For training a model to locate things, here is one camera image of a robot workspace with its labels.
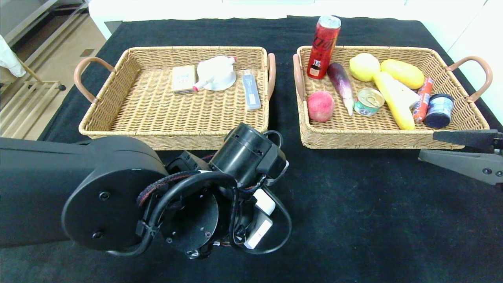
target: screw hole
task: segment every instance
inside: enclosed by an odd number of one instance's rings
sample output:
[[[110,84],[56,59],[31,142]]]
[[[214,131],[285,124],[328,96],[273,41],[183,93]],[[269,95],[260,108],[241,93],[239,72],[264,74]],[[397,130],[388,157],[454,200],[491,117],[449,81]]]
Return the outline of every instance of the screw hole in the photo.
[[[101,239],[103,237],[103,233],[100,231],[96,231],[93,233],[93,239]]]
[[[100,192],[99,198],[102,201],[108,200],[110,198],[110,193],[109,192]]]

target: basket handle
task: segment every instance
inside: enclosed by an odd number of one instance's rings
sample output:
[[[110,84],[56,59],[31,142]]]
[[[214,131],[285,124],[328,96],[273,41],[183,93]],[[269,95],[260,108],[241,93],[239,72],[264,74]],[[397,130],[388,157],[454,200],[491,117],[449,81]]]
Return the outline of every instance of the basket handle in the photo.
[[[304,75],[300,68],[300,57],[298,54],[293,55],[293,76],[295,78],[295,87],[301,101],[306,100],[306,90],[304,86]]]
[[[447,67],[447,70],[454,71],[461,64],[463,64],[466,61],[470,61],[470,60],[473,60],[473,61],[479,63],[479,65],[482,67],[482,69],[484,69],[484,72],[485,72],[484,84],[482,85],[482,87],[478,91],[476,91],[475,93],[470,95],[470,97],[468,98],[471,101],[476,101],[484,93],[484,91],[487,90],[487,88],[492,83],[492,70],[491,70],[491,67],[489,67],[489,64],[487,63],[487,61],[480,58],[479,56],[468,56],[468,57],[465,57],[465,58],[457,61],[456,63],[450,65],[449,67]]]
[[[267,86],[267,100],[271,100],[273,95],[274,85],[276,84],[276,56],[274,53],[267,55],[267,65],[269,66],[269,84]]]
[[[112,67],[110,64],[105,62],[103,59],[98,58],[98,57],[87,57],[84,60],[80,61],[79,64],[77,64],[77,67],[75,67],[75,71],[73,72],[73,82],[75,83],[75,86],[77,89],[91,102],[95,103],[97,102],[96,97],[92,95],[82,84],[82,81],[80,79],[80,76],[82,75],[82,72],[84,69],[89,65],[91,62],[98,62],[101,65],[103,65],[107,70],[110,72],[115,72],[114,67]]]

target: white cloth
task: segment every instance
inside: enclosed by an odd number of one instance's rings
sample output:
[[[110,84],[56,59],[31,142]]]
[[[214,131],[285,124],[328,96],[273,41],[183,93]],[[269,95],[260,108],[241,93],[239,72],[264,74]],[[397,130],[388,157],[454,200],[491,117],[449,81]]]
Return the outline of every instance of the white cloth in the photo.
[[[7,42],[0,35],[0,66],[5,67],[11,71],[11,73],[17,77],[22,77],[26,74],[25,69],[19,63],[18,58],[12,52],[11,48],[7,45]]]

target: red soda can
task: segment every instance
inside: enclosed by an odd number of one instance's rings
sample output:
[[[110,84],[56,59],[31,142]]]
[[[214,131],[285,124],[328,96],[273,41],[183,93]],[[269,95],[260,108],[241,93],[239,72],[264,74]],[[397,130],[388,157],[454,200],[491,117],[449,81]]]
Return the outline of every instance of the red soda can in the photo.
[[[333,16],[319,17],[311,55],[309,56],[309,64],[307,65],[307,75],[309,77],[321,80],[325,76],[340,30],[341,20],[339,18]]]

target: basket rim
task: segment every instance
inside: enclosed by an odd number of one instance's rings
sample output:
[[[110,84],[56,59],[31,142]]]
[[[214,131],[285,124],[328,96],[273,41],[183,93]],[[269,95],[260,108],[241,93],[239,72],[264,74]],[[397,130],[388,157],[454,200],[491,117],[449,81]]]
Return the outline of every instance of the basket rim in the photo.
[[[124,50],[117,60],[114,70],[110,72],[107,79],[103,83],[100,91],[96,95],[96,102],[91,103],[89,108],[87,109],[85,115],[83,116],[80,124],[78,126],[78,130],[83,135],[127,135],[127,136],[225,136],[229,133],[229,131],[94,131],[85,129],[86,125],[89,123],[92,118],[95,108],[99,104],[101,100],[103,100],[102,96],[107,90],[109,84],[112,82],[114,77],[116,76],[117,70],[121,67],[123,61],[128,56],[129,53],[135,51],[159,51],[159,50],[253,50],[253,51],[261,51],[262,55],[262,65],[265,68],[266,72],[266,83],[264,84],[265,93],[268,92],[269,87],[269,77],[267,76],[267,72],[269,71],[269,62],[268,62],[268,53],[264,47],[261,46],[140,46],[140,47],[130,47]],[[260,128],[257,128],[259,132],[264,132],[267,130],[269,126],[269,99],[267,95],[264,99],[264,104],[267,103],[267,112],[264,112],[262,124]]]
[[[299,55],[300,58],[300,52],[305,50],[305,49],[311,49],[311,45],[303,45],[299,46],[297,48],[297,54]],[[421,52],[428,52],[432,54],[435,59],[441,64],[441,68],[447,73],[448,77],[455,83],[455,85],[458,86],[459,91],[461,94],[465,97],[465,102],[468,103],[469,107],[471,108],[472,111],[475,112],[477,120],[481,123],[482,127],[484,129],[489,129],[489,125],[487,124],[487,121],[483,117],[482,113],[478,109],[478,107],[475,105],[475,102],[466,100],[469,95],[464,89],[464,87],[461,85],[459,80],[456,78],[454,73],[450,70],[448,70],[447,64],[444,62],[444,60],[440,57],[438,52],[431,48],[424,48],[424,47],[408,47],[408,46],[364,46],[364,45],[336,45],[335,49],[338,50],[409,50],[409,51],[421,51]],[[442,131],[439,129],[414,129],[414,130],[371,130],[371,129],[321,129],[314,127],[311,125],[309,122],[309,116],[308,116],[308,110],[307,110],[307,102],[302,101],[299,98],[299,94],[297,91],[297,86],[295,86],[295,92],[297,96],[297,108],[299,112],[302,112],[302,116],[304,117],[299,121],[299,124],[301,127],[307,128],[309,131],[314,132],[314,133],[324,133],[324,134],[433,134],[435,131]]]
[[[127,135],[127,136],[211,136],[211,135],[227,135],[229,131],[89,131],[78,127],[81,134],[84,135]],[[267,126],[263,125],[259,132],[267,130]]]

